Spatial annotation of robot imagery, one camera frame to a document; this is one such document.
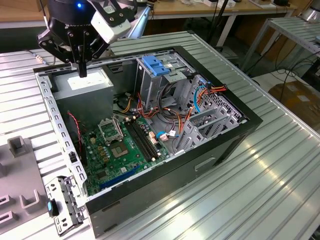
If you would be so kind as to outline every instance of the green circuit board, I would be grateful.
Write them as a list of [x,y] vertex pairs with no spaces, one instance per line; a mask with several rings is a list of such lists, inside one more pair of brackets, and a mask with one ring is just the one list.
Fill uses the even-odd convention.
[[[140,127],[144,126],[145,132],[151,131],[144,118],[138,118],[136,122]],[[87,175],[86,189],[90,196],[100,192],[101,184],[133,171],[137,174],[170,157],[167,149],[159,143],[158,148],[154,147],[154,149],[160,153],[160,156],[155,161],[148,162],[130,136],[124,122],[119,122],[119,126],[123,140],[114,141],[109,146],[98,126],[93,131],[82,135],[87,159],[87,165],[84,165]],[[117,133],[113,124],[104,125],[101,129],[105,137]]]

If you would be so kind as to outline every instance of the blue drive bay latch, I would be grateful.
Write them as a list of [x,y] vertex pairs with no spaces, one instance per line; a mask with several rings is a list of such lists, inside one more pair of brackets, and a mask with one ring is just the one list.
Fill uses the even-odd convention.
[[161,76],[170,73],[170,69],[163,66],[162,62],[155,56],[143,56],[144,65],[152,71],[155,76]]

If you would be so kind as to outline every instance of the gray part holder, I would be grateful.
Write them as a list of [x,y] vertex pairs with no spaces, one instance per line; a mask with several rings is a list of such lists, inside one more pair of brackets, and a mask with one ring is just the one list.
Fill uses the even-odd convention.
[[46,192],[30,139],[0,146],[0,235],[46,213]]

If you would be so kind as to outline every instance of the white sticker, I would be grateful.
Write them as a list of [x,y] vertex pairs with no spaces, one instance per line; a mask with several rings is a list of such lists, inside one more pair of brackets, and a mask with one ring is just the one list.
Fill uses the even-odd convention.
[[106,7],[104,7],[103,9],[105,10],[105,12],[106,12],[107,14],[112,14],[112,13],[115,12],[114,8],[113,8],[111,5],[106,6]]
[[168,134],[169,134],[170,136],[174,137],[174,136],[176,135],[176,131],[171,130]]
[[287,85],[286,87],[287,87],[288,89],[290,89],[292,92],[298,91],[298,88],[296,88],[296,86]]
[[305,95],[297,96],[302,102],[309,102],[309,98],[307,98]]
[[68,83],[72,90],[83,89],[98,84],[106,83],[106,79],[99,72],[89,73],[87,77],[80,78],[79,76],[70,77]]

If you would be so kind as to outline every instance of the slotted aluminum surface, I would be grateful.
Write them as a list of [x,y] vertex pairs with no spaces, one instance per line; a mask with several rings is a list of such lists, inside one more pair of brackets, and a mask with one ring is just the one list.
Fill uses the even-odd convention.
[[316,36],[320,36],[320,23],[309,23],[299,17],[281,17],[271,19],[268,24],[310,52],[320,51],[320,44],[315,41]]
[[[320,224],[320,138],[196,35],[121,40],[116,54],[182,45],[262,119],[230,158],[99,239],[308,239]],[[53,58],[37,53],[47,62]],[[43,183],[68,176],[27,52],[0,54],[0,144],[31,138]],[[58,239],[44,214],[1,239]],[[93,239],[90,223],[61,239]]]

